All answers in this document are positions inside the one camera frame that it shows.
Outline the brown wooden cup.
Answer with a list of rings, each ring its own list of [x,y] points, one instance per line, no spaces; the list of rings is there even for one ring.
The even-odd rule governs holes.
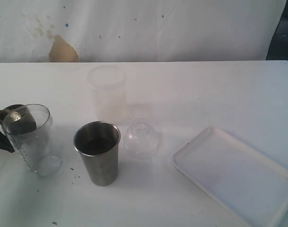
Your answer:
[[[37,129],[28,107],[22,104],[7,106],[0,111],[0,124],[5,134],[23,135]]]

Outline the stainless steel cup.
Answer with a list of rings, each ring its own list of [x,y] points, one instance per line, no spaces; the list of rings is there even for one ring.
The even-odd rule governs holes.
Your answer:
[[[90,122],[75,133],[74,148],[95,185],[107,186],[116,180],[120,139],[118,127],[105,121]]]

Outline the clear measuring shaker cup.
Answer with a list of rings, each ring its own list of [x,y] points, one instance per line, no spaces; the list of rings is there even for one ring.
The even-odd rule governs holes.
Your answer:
[[[26,106],[37,129],[23,135],[5,135],[31,172],[39,177],[53,175],[61,168],[63,158],[57,145],[51,112],[41,104]]]

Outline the white plastic tray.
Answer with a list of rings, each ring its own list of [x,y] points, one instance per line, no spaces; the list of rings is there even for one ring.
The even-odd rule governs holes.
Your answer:
[[[288,210],[288,170],[218,127],[208,127],[172,164],[247,227],[277,227]]]

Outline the frosted plastic tall container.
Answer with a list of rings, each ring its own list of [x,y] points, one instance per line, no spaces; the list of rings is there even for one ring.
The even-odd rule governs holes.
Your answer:
[[[128,111],[125,73],[117,66],[103,65],[89,71],[87,80],[97,119],[122,122]]]

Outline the clear plastic dome lid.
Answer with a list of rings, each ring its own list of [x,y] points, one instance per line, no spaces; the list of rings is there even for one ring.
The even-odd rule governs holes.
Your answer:
[[[159,135],[145,118],[137,118],[127,128],[123,145],[130,156],[147,159],[158,151]]]

